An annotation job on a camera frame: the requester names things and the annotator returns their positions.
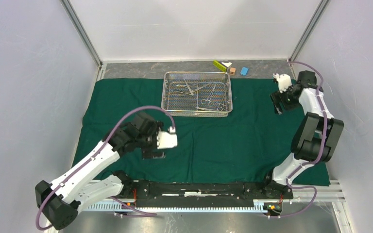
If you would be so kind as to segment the blue small block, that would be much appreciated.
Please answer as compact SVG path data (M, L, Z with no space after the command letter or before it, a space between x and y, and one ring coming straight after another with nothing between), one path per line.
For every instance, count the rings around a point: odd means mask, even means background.
M242 69L240 71L240 75L241 76L246 76L248 71L249 71L249 69L247 67L242 67Z

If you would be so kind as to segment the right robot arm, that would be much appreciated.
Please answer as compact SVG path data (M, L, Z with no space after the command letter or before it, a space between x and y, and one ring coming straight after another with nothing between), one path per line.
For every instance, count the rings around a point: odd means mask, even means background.
M305 70L292 83L287 74L273 74L278 85L278 91L270 95L275 113L301 107L305 116L292 139L290 154L265 176L261 192L267 198L288 192L295 178L318 163L328 162L335 152L344 122L329 112L318 77L317 72Z

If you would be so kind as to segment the brown wooden cube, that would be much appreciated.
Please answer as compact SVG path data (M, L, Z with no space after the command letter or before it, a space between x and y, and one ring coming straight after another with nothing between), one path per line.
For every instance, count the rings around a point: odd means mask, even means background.
M236 74L236 68L231 67L231 68L229 69L229 74L230 74L230 75L235 75L235 74Z

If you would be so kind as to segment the metal mesh instrument tray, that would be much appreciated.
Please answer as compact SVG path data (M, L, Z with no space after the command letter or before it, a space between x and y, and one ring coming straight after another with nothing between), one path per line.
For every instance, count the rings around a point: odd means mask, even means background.
M184 79L192 89L194 96L190 95ZM211 83L211 85L195 92L194 89ZM222 98L227 91L229 93L229 107L227 112L220 112L215 106L202 105L201 100L206 99L214 84L212 101ZM177 117L226 117L233 110L232 87L230 75L225 72L186 72L171 71L164 75L161 108Z

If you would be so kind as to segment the green surgical cloth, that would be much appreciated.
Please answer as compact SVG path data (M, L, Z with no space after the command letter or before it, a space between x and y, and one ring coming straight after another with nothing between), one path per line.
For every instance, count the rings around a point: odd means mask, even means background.
M96 83L74 156L81 161L130 110L160 106L163 80L104 79ZM155 182L260 182L290 153L304 118L302 108L275 114L268 79L232 79L232 112L226 117L176 117L178 146L163 159L143 159L140 150L102 171L102 180L123 170L133 179Z

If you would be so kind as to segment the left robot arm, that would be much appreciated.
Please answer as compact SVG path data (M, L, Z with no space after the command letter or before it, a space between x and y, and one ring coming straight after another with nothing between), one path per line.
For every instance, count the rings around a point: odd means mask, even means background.
M36 228L61 230L87 207L104 199L129 197L134 180L115 171L103 180L94 178L124 155L140 149L144 158L164 158L160 150L178 145L172 116L156 106L142 106L126 113L96 146L60 177L35 186L38 213Z

